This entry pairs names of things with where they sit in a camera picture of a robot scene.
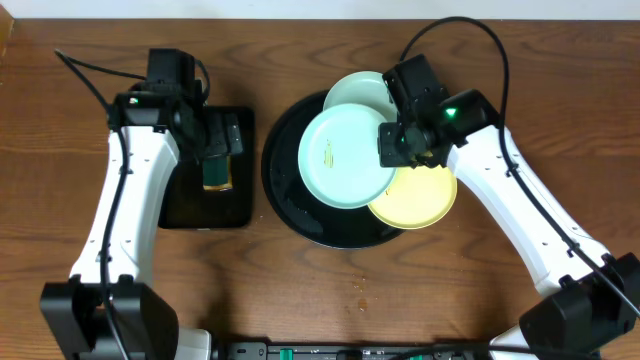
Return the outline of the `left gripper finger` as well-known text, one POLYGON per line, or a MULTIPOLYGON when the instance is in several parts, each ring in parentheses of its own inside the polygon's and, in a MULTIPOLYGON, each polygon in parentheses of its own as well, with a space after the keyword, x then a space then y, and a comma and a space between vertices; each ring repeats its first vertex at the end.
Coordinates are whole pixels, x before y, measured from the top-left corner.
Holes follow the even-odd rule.
POLYGON ((230 155, 240 155, 244 152, 239 120, 236 114, 227 113, 224 115, 226 126, 226 138, 228 153, 230 155))
POLYGON ((216 112, 207 114, 208 143, 205 155, 215 158, 226 155, 226 135, 223 117, 216 112))

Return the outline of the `green yellow sponge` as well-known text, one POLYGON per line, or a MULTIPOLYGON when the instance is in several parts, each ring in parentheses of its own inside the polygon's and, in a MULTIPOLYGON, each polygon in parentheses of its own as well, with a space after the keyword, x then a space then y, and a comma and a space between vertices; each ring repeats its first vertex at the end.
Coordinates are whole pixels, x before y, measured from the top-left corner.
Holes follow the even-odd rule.
POLYGON ((202 162, 202 183, 205 191, 228 191, 233 188, 229 157, 217 157, 202 162))

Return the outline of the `light blue plate front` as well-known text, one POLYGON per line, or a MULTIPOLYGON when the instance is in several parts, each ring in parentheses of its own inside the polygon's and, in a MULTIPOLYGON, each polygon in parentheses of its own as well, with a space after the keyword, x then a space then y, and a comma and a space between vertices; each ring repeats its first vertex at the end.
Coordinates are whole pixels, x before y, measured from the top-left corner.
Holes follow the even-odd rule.
POLYGON ((383 194, 396 175, 395 168, 380 165, 378 130, 385 122, 373 108, 353 103, 315 116, 297 155, 308 191, 337 209, 364 207, 383 194))

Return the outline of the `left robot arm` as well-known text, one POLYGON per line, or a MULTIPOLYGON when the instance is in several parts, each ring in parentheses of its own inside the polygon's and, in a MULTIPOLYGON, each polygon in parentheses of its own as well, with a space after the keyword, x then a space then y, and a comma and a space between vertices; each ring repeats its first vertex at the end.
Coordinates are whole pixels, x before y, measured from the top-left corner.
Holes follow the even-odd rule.
POLYGON ((40 309, 67 359, 213 359, 206 330, 184 328, 152 287, 159 229, 246 225, 253 207, 253 111, 201 91, 118 94, 93 224, 69 278, 40 309))

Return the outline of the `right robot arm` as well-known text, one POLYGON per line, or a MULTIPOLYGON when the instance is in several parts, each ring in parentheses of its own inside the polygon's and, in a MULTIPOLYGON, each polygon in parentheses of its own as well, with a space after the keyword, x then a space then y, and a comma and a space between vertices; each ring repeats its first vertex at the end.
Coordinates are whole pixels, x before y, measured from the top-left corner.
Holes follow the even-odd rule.
POLYGON ((384 166, 448 168, 480 200, 522 258, 541 301, 489 344, 492 359, 594 357, 639 318, 639 261, 613 257, 581 230, 515 145, 502 110, 477 90, 393 90, 382 126, 384 166))

